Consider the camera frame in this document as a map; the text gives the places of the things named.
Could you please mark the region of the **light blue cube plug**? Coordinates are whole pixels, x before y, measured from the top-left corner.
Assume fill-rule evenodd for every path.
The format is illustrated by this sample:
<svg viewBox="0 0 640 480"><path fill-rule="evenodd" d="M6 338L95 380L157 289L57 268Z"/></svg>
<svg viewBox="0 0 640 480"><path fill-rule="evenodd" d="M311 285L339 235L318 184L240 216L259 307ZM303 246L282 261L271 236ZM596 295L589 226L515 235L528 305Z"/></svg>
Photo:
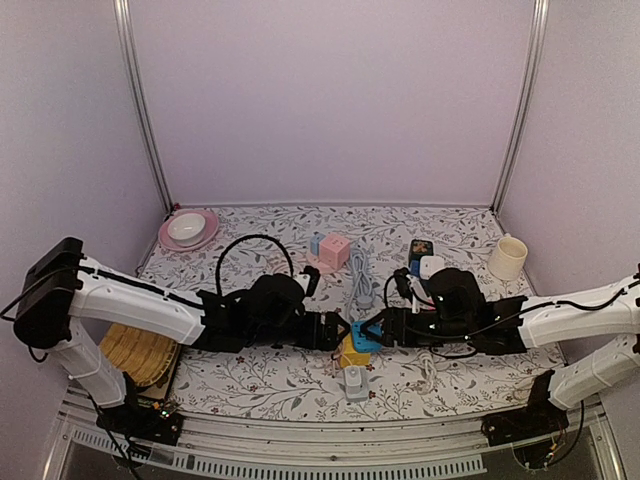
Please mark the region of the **light blue cube plug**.
<svg viewBox="0 0 640 480"><path fill-rule="evenodd" d="M382 349L382 345L375 340L366 337L361 332L364 321L355 321L351 326L351 339L353 348L358 353L377 353Z"/></svg>

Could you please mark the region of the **yellow cube socket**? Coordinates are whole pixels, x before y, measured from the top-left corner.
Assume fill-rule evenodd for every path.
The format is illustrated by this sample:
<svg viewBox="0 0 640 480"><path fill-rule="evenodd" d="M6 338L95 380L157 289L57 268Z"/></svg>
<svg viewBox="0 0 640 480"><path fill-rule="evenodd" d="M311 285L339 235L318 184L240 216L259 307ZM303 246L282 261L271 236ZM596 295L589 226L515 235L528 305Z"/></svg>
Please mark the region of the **yellow cube socket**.
<svg viewBox="0 0 640 480"><path fill-rule="evenodd" d="M361 353L355 349L351 335L344 338L338 352L338 364L344 369L349 366L364 366L371 364L371 354Z"/></svg>

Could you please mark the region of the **white plug adapter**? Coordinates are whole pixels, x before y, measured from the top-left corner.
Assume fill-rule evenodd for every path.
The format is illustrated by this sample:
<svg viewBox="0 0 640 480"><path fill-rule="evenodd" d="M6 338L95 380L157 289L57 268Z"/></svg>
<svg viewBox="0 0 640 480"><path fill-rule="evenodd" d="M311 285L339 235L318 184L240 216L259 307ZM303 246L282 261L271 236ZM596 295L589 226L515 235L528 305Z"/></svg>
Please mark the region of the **white plug adapter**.
<svg viewBox="0 0 640 480"><path fill-rule="evenodd" d="M438 271L445 268L445 261L440 256L425 255L419 262L419 277L427 280Z"/></svg>

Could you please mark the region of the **dark green cube socket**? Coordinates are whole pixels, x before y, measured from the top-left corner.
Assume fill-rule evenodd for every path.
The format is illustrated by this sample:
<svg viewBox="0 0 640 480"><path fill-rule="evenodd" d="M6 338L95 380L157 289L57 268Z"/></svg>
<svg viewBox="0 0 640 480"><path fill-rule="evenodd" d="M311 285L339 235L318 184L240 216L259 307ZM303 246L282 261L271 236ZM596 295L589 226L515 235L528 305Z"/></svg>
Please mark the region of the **dark green cube socket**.
<svg viewBox="0 0 640 480"><path fill-rule="evenodd" d="M413 239L409 247L409 261L419 261L422 257L433 256L434 245L432 241Z"/></svg>

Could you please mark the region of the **light blue power strip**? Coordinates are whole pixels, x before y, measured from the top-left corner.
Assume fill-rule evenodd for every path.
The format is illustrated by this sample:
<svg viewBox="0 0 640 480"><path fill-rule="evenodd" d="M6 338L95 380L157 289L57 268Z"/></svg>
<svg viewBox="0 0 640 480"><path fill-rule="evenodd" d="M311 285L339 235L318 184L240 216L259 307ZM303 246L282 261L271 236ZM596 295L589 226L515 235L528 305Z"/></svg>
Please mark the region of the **light blue power strip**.
<svg viewBox="0 0 640 480"><path fill-rule="evenodd" d="M366 379L361 366L348 366L343 369L344 393L348 402L360 402L367 398Z"/></svg>

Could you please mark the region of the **dark blue cube socket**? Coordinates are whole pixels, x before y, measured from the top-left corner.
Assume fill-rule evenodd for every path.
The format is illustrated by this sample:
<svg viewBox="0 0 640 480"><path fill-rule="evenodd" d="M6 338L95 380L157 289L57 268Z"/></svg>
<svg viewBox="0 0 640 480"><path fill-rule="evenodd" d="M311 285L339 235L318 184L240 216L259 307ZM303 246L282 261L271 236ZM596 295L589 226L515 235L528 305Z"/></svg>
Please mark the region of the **dark blue cube socket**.
<svg viewBox="0 0 640 480"><path fill-rule="evenodd" d="M421 277L421 260L413 259L409 261L408 264L409 274L413 277L420 278Z"/></svg>

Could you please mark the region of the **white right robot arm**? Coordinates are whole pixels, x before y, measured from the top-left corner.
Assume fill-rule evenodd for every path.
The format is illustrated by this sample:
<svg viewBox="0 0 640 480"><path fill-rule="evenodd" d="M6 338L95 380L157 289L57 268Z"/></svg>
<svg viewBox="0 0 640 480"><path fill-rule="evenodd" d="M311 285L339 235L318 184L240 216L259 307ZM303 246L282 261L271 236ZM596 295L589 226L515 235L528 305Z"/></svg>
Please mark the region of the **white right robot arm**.
<svg viewBox="0 0 640 480"><path fill-rule="evenodd" d="M475 276L441 269L421 281L427 310L387 307L360 333L385 347L466 343L488 356L523 354L547 345L574 347L568 364L531 383L517 427L537 436L556 410L616 385L639 369L639 277L558 296L513 296L489 301Z"/></svg>

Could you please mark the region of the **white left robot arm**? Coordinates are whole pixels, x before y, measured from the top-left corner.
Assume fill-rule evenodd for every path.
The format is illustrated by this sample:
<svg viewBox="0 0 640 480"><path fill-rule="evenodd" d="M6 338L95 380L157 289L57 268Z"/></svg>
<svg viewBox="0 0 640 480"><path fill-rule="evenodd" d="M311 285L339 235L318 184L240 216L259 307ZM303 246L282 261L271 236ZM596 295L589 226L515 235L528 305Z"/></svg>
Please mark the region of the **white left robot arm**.
<svg viewBox="0 0 640 480"><path fill-rule="evenodd" d="M27 272L13 331L25 345L54 358L109 409L128 434L148 426L146 408L133 400L130 376L113 366L81 324L95 319L158 334L208 352L238 353L254 344L293 345L332 352L351 328L335 312L306 309L319 271L260 276L247 288L224 294L180 291L112 270L86 256L81 240L67 237Z"/></svg>

